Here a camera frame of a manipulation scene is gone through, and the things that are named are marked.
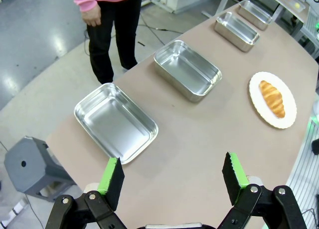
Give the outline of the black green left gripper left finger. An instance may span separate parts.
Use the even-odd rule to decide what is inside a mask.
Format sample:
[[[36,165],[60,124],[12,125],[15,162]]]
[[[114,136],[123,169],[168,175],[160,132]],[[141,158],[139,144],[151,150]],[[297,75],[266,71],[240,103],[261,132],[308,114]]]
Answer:
[[[47,229],[84,229],[97,223],[101,229],[123,229],[116,215],[125,175],[119,158],[110,158],[96,190],[83,192],[78,198],[60,195],[52,207]]]

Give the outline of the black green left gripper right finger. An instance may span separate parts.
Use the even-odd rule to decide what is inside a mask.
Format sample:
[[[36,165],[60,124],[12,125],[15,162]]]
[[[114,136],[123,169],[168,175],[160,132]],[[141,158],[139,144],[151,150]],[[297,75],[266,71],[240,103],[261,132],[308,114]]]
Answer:
[[[251,217],[261,217],[269,229],[307,227],[291,188],[279,185],[268,190],[258,177],[250,182],[236,153],[226,153],[222,174],[232,208],[220,229],[243,229]]]

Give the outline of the person's right hand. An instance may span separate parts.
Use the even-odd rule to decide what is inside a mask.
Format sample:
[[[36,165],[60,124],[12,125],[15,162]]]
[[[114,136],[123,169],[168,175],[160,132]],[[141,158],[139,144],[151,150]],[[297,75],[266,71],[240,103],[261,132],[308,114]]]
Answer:
[[[81,12],[83,21],[88,26],[99,26],[101,24],[101,9],[98,5],[93,7],[91,10]]]

